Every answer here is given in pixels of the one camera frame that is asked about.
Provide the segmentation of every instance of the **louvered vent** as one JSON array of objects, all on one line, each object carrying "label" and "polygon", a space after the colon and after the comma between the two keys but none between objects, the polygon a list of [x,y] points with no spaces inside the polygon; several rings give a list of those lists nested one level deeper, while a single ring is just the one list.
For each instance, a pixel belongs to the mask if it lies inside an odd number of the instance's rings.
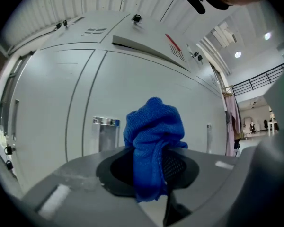
[{"label": "louvered vent", "polygon": [[212,83],[213,83],[215,86],[217,86],[217,82],[216,82],[216,80],[215,80],[215,77],[214,77],[212,74],[210,74],[210,78],[212,79]]},{"label": "louvered vent", "polygon": [[88,30],[86,30],[81,36],[98,36],[98,35],[102,35],[103,32],[105,32],[107,30],[107,28],[89,28]]},{"label": "louvered vent", "polygon": [[173,45],[170,44],[171,52],[180,58],[182,61],[185,61],[182,51],[178,51]]}]

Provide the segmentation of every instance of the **black railing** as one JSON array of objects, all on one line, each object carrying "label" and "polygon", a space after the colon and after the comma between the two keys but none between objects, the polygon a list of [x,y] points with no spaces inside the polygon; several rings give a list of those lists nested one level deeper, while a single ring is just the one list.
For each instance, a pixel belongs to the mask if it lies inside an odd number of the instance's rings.
[{"label": "black railing", "polygon": [[235,96],[275,82],[284,71],[284,63],[232,87]]}]

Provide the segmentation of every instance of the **red stripe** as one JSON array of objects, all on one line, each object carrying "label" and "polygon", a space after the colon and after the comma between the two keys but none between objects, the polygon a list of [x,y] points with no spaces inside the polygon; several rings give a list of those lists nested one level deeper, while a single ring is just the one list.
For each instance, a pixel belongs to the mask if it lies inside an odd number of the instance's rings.
[{"label": "red stripe", "polygon": [[177,48],[177,50],[181,51],[180,47],[176,44],[176,42],[174,42],[174,40],[168,34],[165,34],[165,35],[174,44],[174,46]]}]

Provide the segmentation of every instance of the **white ceiling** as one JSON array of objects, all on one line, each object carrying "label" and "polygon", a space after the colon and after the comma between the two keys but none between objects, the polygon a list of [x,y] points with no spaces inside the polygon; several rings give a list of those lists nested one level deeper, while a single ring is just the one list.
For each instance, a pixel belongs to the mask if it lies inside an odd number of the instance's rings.
[{"label": "white ceiling", "polygon": [[[231,6],[226,11],[217,10],[206,1],[203,5],[206,13],[200,15],[186,0],[24,0],[3,28],[1,39],[12,47],[58,22],[88,11],[127,11],[152,17],[194,43],[207,36],[222,57],[214,58],[215,61],[219,66],[226,64],[224,72],[227,75],[247,60],[284,41],[282,21],[267,2]],[[236,43],[230,43],[226,48],[219,47],[211,33],[224,21],[237,38]],[[263,36],[268,31],[273,36],[265,41]],[[236,51],[242,52],[239,59],[233,56]]]},{"label": "white ceiling", "polygon": [[258,96],[238,103],[239,109],[241,111],[252,109],[253,107],[262,107],[265,105],[267,105],[267,102],[265,101],[263,96]]}]

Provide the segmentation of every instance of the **blue cloth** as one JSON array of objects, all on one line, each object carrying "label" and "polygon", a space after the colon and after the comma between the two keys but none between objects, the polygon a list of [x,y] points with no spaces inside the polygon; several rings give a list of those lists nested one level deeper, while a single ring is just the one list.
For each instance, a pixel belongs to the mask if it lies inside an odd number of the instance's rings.
[{"label": "blue cloth", "polygon": [[126,117],[124,130],[125,145],[134,146],[133,181],[138,201],[158,200],[167,193],[162,171],[162,148],[187,148],[181,142],[184,128],[175,107],[163,104],[153,97],[138,111]]}]

